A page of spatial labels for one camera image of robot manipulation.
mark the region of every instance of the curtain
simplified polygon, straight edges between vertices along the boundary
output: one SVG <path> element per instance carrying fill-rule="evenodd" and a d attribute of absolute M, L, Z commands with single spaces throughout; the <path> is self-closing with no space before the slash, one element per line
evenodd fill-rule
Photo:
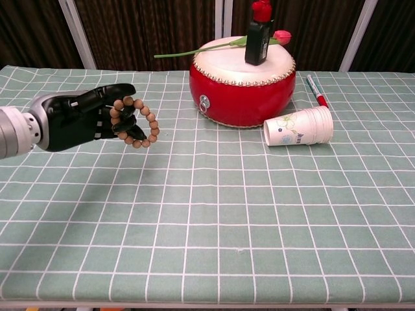
<path fill-rule="evenodd" d="M 233 2 L 233 36 L 244 36 L 254 0 Z M 297 70 L 338 71 L 355 30 L 364 0 L 271 0 L 273 30 L 291 33 L 285 48 Z"/>
<path fill-rule="evenodd" d="M 350 71 L 415 72 L 415 1 L 379 0 Z"/>
<path fill-rule="evenodd" d="M 1 0 L 0 44 L 1 68 L 84 68 L 57 0 Z"/>
<path fill-rule="evenodd" d="M 188 70 L 192 56 L 154 58 L 198 49 L 215 37 L 215 0 L 76 0 L 98 69 Z"/>

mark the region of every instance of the red marker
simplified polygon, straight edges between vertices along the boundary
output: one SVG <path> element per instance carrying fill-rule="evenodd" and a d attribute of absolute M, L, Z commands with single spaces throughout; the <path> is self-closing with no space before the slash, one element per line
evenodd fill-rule
<path fill-rule="evenodd" d="M 311 78 L 311 75 L 307 75 L 307 82 L 311 90 L 313 91 L 313 94 L 316 97 L 318 104 L 320 106 L 325 106 L 328 108 L 329 106 L 327 105 L 327 102 L 324 99 L 324 96 L 321 94 L 320 90 L 317 88 L 316 84 L 313 81 L 313 78 Z"/>

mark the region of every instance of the white drumhead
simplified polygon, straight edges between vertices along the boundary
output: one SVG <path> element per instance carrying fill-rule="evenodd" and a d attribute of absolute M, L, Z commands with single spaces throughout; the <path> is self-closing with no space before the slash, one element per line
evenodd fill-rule
<path fill-rule="evenodd" d="M 213 40 L 201 48 L 228 43 L 241 38 L 227 37 Z M 287 50 L 269 45 L 266 60 L 261 65 L 245 62 L 245 47 L 219 47 L 199 52 L 194 58 L 195 67 L 214 81 L 237 85 L 270 84 L 289 76 L 295 70 L 295 61 Z"/>

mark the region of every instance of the robotic hand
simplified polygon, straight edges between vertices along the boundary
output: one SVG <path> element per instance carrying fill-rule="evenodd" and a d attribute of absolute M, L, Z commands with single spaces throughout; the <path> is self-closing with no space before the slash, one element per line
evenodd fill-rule
<path fill-rule="evenodd" d="M 0 107 L 0 159 L 30 152 L 34 145 L 59 152 L 97 139 L 112 139 L 127 132 L 134 139 L 146 139 L 136 124 L 134 107 L 125 107 L 120 122 L 112 125 L 113 103 L 131 96 L 131 84 L 112 84 L 90 91 L 65 91 L 36 97 L 28 112 Z"/>

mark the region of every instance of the drum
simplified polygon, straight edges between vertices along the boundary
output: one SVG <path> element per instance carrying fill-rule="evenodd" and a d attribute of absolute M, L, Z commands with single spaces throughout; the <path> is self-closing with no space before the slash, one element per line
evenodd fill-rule
<path fill-rule="evenodd" d="M 211 47 L 240 37 L 221 38 Z M 209 119 L 237 128 L 263 125 L 288 105 L 295 87 L 292 56 L 280 45 L 270 45 L 258 66 L 245 63 L 245 47 L 219 47 L 198 52 L 189 70 L 189 87 L 196 107 Z"/>

